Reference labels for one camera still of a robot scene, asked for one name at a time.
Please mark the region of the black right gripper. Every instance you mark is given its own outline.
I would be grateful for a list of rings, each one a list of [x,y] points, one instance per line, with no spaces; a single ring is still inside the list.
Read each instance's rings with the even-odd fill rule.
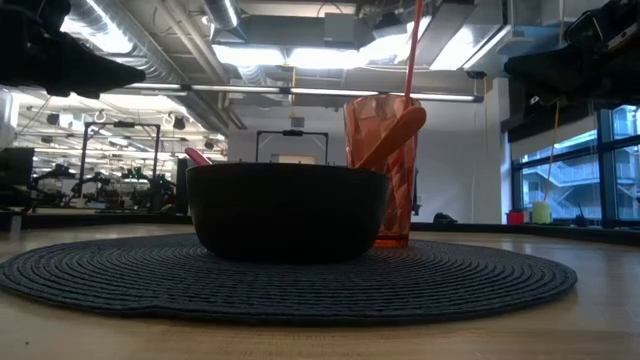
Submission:
[[[509,58],[504,71],[545,101],[640,97],[640,0],[609,0],[567,29],[566,46]]]

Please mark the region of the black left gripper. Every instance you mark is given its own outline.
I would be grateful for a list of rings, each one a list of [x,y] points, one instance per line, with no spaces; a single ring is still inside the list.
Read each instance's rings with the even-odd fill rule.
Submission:
[[[100,56],[62,32],[70,10],[69,0],[0,0],[0,84],[97,99],[146,80],[143,70]]]

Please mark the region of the fork with pink handle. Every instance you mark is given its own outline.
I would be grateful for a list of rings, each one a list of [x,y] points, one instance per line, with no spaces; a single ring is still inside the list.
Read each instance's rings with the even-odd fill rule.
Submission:
[[[185,154],[197,165],[197,166],[208,166],[211,165],[211,161],[206,158],[203,154],[201,154],[198,150],[187,147],[185,149]]]

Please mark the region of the spoon with orange handle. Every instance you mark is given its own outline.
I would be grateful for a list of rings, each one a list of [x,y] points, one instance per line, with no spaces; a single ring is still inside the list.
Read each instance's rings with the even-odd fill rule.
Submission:
[[[357,164],[358,169],[373,170],[382,166],[386,159],[412,139],[424,126],[427,112],[423,107],[412,106],[405,110],[389,130]]]

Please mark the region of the orange translucent cup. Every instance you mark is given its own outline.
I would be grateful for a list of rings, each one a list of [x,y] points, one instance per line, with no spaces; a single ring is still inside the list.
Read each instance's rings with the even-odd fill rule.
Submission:
[[[347,166],[354,168],[386,134],[405,110],[401,95],[357,98],[344,105]],[[391,180],[391,190],[375,245],[402,248],[409,245],[413,205],[416,200],[417,138],[406,142],[376,168]]]

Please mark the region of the black bowl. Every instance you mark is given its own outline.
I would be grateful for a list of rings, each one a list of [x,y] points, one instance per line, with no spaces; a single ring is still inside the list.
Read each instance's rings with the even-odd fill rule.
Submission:
[[[200,243],[233,260],[331,263],[374,245],[391,181],[370,170],[288,163],[221,163],[186,172]]]

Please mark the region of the black monitor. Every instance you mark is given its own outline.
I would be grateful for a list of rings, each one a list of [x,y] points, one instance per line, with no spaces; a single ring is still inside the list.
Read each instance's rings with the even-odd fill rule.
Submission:
[[[0,150],[0,211],[12,211],[31,205],[33,157],[29,147],[10,147]]]

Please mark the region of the black background robot station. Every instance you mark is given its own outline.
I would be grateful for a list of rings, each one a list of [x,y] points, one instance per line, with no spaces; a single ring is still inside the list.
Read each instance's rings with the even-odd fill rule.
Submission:
[[[47,132],[34,147],[34,186],[63,208],[173,213],[176,175],[188,140],[159,124],[89,121],[76,133]]]

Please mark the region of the yellow-green cup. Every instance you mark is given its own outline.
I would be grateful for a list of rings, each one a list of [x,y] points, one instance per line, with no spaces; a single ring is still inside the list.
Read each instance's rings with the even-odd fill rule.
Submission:
[[[546,201],[532,204],[531,222],[533,224],[550,224],[552,222],[551,205]]]

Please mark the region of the long ceiling light strip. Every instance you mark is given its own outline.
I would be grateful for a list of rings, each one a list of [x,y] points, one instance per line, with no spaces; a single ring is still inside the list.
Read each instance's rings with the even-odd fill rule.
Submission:
[[[203,84],[169,84],[169,83],[135,83],[125,86],[125,89],[144,91],[209,91],[240,94],[260,95],[322,95],[333,97],[364,97],[373,95],[405,95],[404,92],[351,90],[351,89],[324,89],[305,87],[275,87],[275,86],[244,86],[244,85],[203,85]],[[439,102],[464,102],[479,103],[484,100],[481,95],[459,95],[446,93],[411,93],[412,99],[420,101]]]

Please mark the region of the dark round woven placemat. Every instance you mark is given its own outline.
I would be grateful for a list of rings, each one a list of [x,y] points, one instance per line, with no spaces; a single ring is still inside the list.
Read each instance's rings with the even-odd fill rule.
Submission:
[[[60,243],[0,263],[0,289],[120,317],[291,326],[409,325],[488,317],[559,299],[561,263],[414,240],[334,264],[226,260],[192,234]]]

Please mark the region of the silver round ceiling duct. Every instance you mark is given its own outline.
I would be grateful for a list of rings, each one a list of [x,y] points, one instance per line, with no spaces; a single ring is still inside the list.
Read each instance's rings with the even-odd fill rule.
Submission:
[[[161,50],[159,45],[125,9],[119,0],[70,0],[68,19],[80,25],[90,40],[98,35],[114,35],[123,40],[130,49],[103,50],[112,59],[145,72],[146,83],[187,84],[187,77]],[[186,95],[171,96],[171,99],[186,108],[206,130],[228,134],[229,122],[222,112],[196,91],[187,90]]]

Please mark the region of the black window frame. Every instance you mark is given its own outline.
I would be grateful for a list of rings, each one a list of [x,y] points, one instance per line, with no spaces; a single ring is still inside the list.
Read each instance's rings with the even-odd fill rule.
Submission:
[[[512,210],[576,227],[640,228],[640,105],[555,112],[507,133]]]

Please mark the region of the black background frame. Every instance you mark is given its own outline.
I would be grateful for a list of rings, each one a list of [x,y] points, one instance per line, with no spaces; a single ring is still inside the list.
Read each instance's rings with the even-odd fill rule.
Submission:
[[[260,142],[260,137],[263,134],[276,134],[276,135],[281,135],[281,136],[285,136],[285,137],[304,137],[304,136],[322,136],[325,139],[325,143],[322,146],[324,149],[324,163],[325,165],[329,164],[329,133],[327,132],[308,132],[308,131],[303,131],[303,130],[299,130],[299,129],[288,129],[288,130],[280,130],[280,131],[275,131],[275,130],[258,130],[256,132],[256,138],[255,138],[255,162],[259,162],[259,153],[260,153],[260,148],[263,144],[266,144],[266,141],[261,143]]]

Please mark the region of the rectangular ceiling duct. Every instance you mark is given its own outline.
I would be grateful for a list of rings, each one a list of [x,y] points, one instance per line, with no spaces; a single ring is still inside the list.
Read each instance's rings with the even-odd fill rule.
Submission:
[[[212,44],[282,48],[335,48],[358,50],[375,40],[363,19],[352,14],[324,17],[250,15],[230,30],[218,31]]]

